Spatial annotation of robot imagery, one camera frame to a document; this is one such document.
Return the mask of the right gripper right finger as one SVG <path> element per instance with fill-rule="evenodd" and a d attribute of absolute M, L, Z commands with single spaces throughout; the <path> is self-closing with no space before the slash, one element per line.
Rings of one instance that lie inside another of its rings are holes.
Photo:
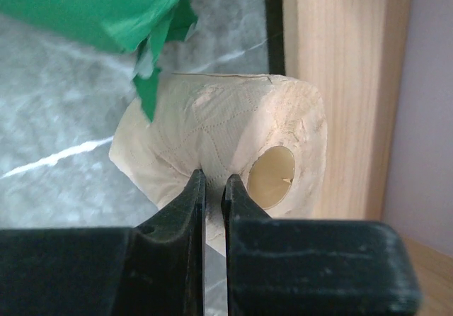
<path fill-rule="evenodd" d="M 273 219 L 238 175 L 222 197 L 230 315 L 415 315 L 423 294 L 394 229 Z"/>

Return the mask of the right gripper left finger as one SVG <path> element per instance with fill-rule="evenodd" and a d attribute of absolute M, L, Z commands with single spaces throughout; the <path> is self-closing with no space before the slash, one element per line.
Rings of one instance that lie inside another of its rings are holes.
<path fill-rule="evenodd" d="M 202 315 L 205 175 L 137 227 L 1 231 L 2 315 Z"/>

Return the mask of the green brown paper roll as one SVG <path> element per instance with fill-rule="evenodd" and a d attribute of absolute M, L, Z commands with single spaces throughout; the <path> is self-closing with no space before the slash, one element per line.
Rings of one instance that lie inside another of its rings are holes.
<path fill-rule="evenodd" d="M 164 45 L 197 24 L 190 0 L 1 0 L 1 12 L 104 52 L 136 53 L 133 81 L 150 120 Z"/>

